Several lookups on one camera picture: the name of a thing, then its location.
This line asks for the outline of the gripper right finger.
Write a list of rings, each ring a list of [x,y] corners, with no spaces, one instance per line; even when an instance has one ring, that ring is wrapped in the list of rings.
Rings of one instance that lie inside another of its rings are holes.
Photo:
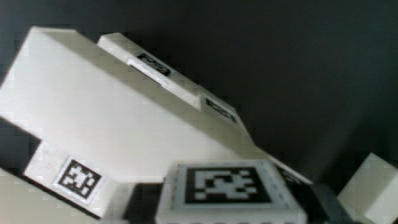
[[[294,184],[289,190],[307,214],[307,224],[362,224],[351,219],[324,184]]]

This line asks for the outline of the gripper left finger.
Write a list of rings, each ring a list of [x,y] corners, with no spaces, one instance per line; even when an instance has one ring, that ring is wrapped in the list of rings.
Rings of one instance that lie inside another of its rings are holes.
[[[161,196],[161,183],[138,183],[133,187],[122,217],[104,219],[99,224],[156,224],[154,215]]]

